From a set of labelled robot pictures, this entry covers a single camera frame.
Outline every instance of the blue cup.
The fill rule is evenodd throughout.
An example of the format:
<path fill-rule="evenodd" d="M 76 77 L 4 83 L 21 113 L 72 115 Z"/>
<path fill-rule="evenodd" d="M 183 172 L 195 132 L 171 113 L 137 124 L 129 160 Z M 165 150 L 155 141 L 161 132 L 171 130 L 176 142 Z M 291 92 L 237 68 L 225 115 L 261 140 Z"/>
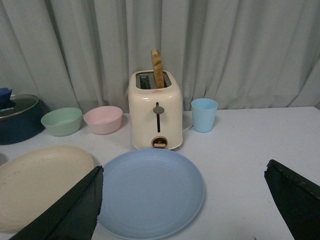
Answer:
<path fill-rule="evenodd" d="M 208 98 L 198 98 L 191 102 L 193 128 L 200 133 L 211 131 L 214 126 L 218 103 Z"/>

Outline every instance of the white table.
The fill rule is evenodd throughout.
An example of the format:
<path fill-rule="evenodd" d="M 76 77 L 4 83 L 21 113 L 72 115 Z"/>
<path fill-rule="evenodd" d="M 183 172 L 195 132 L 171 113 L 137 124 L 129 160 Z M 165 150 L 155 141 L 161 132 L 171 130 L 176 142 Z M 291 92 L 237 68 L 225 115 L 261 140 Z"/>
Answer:
<path fill-rule="evenodd" d="M 184 113 L 189 121 L 191 112 Z M 83 124 L 63 137 L 46 130 L 24 142 L 0 146 L 0 164 L 27 152 L 74 145 L 96 165 L 134 150 L 129 114 L 112 134 L 95 135 Z M 271 159 L 320 185 L 320 111 L 314 107 L 218 110 L 211 132 L 183 133 L 178 153 L 201 171 L 206 197 L 198 216 L 172 240 L 293 240 L 264 179 Z M 0 233 L 7 240 L 14 233 Z M 97 226 L 92 240 L 118 240 Z"/>

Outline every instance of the pot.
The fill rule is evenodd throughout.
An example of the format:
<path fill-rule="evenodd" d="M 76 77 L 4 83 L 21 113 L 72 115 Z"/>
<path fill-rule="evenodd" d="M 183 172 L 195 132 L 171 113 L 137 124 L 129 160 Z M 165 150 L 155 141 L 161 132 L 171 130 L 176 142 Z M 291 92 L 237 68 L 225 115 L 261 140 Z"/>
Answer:
<path fill-rule="evenodd" d="M 12 95 L 0 101 L 0 145 L 19 143 L 41 133 L 45 129 L 41 118 L 48 112 L 34 95 Z"/>

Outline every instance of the cream oval plate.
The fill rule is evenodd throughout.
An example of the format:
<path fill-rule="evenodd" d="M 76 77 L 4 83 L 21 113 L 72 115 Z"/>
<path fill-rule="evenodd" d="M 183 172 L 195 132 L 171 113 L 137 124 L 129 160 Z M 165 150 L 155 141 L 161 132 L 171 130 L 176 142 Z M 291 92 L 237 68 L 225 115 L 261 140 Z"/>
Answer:
<path fill-rule="evenodd" d="M 24 228 L 93 167 L 87 151 L 69 145 L 35 150 L 0 166 L 0 231 Z"/>

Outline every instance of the pot lid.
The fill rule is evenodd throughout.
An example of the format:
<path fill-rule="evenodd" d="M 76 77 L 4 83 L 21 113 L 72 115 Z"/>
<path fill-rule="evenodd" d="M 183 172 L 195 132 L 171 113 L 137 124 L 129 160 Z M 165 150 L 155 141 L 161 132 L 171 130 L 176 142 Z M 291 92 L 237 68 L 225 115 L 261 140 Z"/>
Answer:
<path fill-rule="evenodd" d="M 12 95 L 9 101 L 0 103 L 0 120 L 28 111 L 38 102 L 39 98 L 34 95 Z"/>

